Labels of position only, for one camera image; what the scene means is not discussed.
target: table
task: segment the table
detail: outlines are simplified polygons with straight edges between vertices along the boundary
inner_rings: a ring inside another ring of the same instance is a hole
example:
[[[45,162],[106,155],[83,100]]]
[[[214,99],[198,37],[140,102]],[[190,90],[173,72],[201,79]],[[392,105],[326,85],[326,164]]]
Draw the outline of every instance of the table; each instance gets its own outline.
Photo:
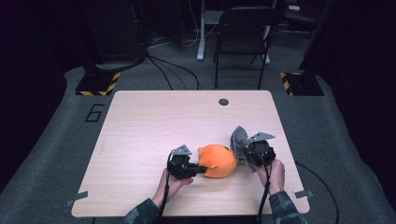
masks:
[[[220,105],[220,99],[229,104]],[[276,136],[268,142],[285,163],[285,191],[301,213],[308,212],[307,199],[292,196],[304,188],[269,91],[117,91],[78,191],[88,191],[88,197],[75,201],[73,216],[125,216],[153,196],[172,149],[185,144],[190,162],[198,162],[198,147],[228,147],[238,125],[249,136]],[[197,175],[163,215],[254,216],[262,193],[257,174],[238,164],[224,178]],[[271,213],[268,202],[263,212]]]
[[[276,1],[274,0],[271,7],[275,8]],[[202,61],[205,55],[205,25],[206,24],[219,24],[219,18],[223,11],[221,10],[206,10],[205,0],[201,0],[201,36],[198,47],[197,60]],[[265,27],[264,35],[267,36],[270,31],[270,27]],[[270,63],[270,57],[267,55],[265,64]]]

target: sleeve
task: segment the sleeve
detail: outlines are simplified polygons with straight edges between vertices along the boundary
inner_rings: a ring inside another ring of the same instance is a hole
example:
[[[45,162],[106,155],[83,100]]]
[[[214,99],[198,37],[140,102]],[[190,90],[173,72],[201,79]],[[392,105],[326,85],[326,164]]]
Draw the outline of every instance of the sleeve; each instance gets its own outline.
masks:
[[[159,209],[151,199],[146,199],[132,209],[121,224],[151,224],[158,216]]]
[[[285,191],[271,195],[269,200],[275,224],[307,224]]]

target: wooden table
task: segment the wooden table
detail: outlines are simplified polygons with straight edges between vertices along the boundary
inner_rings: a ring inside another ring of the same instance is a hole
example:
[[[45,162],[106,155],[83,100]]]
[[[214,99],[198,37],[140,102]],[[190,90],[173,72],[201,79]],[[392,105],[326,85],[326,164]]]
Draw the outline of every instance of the wooden table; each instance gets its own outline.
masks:
[[[220,99],[229,104],[220,105]],[[198,147],[228,147],[238,125],[249,136],[276,136],[268,142],[285,163],[285,191],[301,213],[308,212],[307,199],[292,196],[304,188],[269,91],[118,91],[79,189],[88,197],[75,201],[73,216],[125,216],[153,196],[172,149],[185,144],[192,152],[190,162],[198,162]],[[254,216],[262,193],[257,174],[238,164],[221,179],[196,176],[163,215]],[[268,201],[263,212],[271,213]]]

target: hand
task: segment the hand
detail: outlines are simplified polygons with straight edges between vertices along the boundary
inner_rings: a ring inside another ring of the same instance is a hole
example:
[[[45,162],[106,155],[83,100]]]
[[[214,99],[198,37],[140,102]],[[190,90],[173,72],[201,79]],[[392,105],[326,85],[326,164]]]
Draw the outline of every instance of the hand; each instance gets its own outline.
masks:
[[[262,166],[256,166],[252,164],[259,175],[262,185],[265,186],[267,183],[267,173],[265,173],[265,168]],[[271,165],[267,166],[268,173],[270,176],[270,188],[269,194],[273,195],[281,190],[284,190],[285,186],[285,165],[277,159],[274,159]]]
[[[152,197],[152,201],[157,205],[158,208],[161,208],[161,204],[163,203],[163,194],[165,192],[165,185],[166,185],[166,174],[167,170],[166,168],[163,169],[163,175],[161,176],[160,184],[158,185],[157,192],[155,192],[155,195]],[[166,202],[169,202],[171,198],[180,190],[181,187],[185,185],[189,185],[193,182],[192,178],[188,179],[176,179],[174,176],[170,175],[169,176],[169,191],[168,191],[168,197]]]

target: gray carpet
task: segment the gray carpet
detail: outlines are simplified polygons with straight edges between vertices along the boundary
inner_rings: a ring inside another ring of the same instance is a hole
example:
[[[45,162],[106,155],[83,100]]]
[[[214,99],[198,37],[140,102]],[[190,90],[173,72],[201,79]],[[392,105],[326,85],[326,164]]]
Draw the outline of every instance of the gray carpet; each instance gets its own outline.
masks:
[[[328,85],[318,77],[325,96],[288,96],[280,72],[298,72],[303,59],[306,35],[277,33],[270,49],[271,63],[266,66],[262,89],[273,94],[292,154],[298,162],[313,170],[329,186],[338,202],[339,223],[395,223],[396,215],[386,200],[371,170],[361,161],[351,142],[343,118]],[[206,42],[205,60],[196,61],[198,43],[191,47],[164,44],[148,52],[170,63],[176,63],[198,76],[202,90],[213,90],[215,65],[214,40]],[[221,90],[255,90],[260,63],[249,65],[251,58],[220,61]],[[107,64],[117,67],[122,64]],[[252,68],[253,71],[227,67]],[[188,73],[173,68],[188,90],[196,87]],[[164,68],[174,90],[184,90],[182,82]],[[46,131],[19,171],[0,196],[0,223],[92,223],[90,218],[71,216],[71,207],[64,203],[78,192],[79,185],[95,146],[113,94],[109,96],[76,96],[75,87],[84,75],[82,68],[65,74],[68,88]],[[149,60],[120,75],[115,91],[169,90],[169,86]],[[84,122],[92,105],[103,114],[98,122]],[[334,223],[335,206],[324,185],[311,173],[298,166],[305,189],[315,196],[309,199],[309,223]],[[196,218],[184,220],[192,223]],[[181,219],[167,219],[181,223]],[[208,218],[206,223],[226,223],[225,219]],[[97,218],[95,223],[119,223],[120,217]],[[272,223],[265,216],[263,223]]]

